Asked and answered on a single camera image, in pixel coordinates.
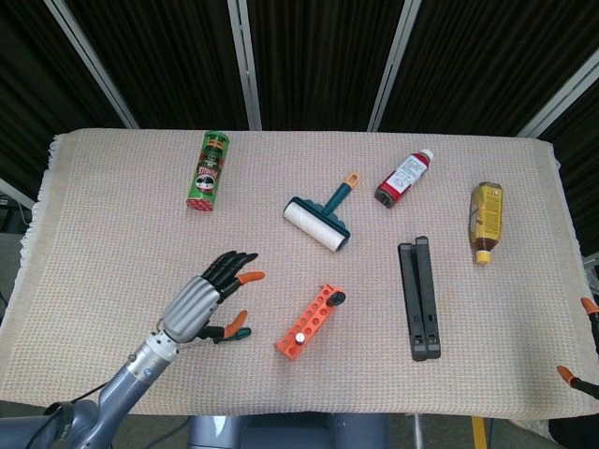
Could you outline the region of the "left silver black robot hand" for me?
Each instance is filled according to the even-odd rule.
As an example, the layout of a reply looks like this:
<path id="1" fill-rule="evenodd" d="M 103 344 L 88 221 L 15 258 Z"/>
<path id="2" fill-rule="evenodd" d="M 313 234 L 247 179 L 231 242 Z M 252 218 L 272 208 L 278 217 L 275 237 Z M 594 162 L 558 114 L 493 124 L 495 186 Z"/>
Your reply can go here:
<path id="1" fill-rule="evenodd" d="M 210 320 L 218 307 L 239 288 L 265 277 L 262 271 L 240 273 L 256 258 L 257 253 L 236 251 L 219 255 L 168 305 L 161 318 L 163 331 L 179 344 L 195 339 L 219 343 L 248 337 L 251 329 L 244 325 L 246 311 L 241 311 L 227 326 L 212 326 Z"/>

